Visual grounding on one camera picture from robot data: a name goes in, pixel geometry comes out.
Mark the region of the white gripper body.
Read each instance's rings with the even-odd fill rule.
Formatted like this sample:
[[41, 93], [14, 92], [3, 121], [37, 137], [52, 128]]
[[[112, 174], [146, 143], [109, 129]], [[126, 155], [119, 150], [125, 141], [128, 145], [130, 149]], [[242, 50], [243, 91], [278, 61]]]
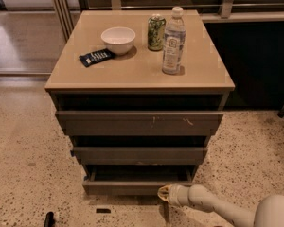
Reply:
[[169, 188], [169, 204], [174, 206], [189, 206], [188, 192], [188, 187], [179, 184], [173, 184]]

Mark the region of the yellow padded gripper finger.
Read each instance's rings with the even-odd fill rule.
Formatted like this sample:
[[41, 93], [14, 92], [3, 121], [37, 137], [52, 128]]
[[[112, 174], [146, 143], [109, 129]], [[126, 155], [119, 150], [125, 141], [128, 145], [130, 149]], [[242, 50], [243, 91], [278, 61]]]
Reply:
[[162, 201], [169, 202], [169, 191], [170, 185], [165, 185], [158, 189], [157, 195]]

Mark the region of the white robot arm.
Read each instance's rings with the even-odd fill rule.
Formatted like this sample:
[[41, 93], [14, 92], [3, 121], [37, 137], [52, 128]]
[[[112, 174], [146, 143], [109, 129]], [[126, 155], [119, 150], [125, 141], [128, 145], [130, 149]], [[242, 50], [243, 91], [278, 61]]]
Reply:
[[190, 207], [206, 213], [214, 212], [233, 227], [284, 227], [284, 196], [264, 198], [255, 212], [223, 201], [200, 184], [169, 184], [158, 189], [158, 197], [168, 204]]

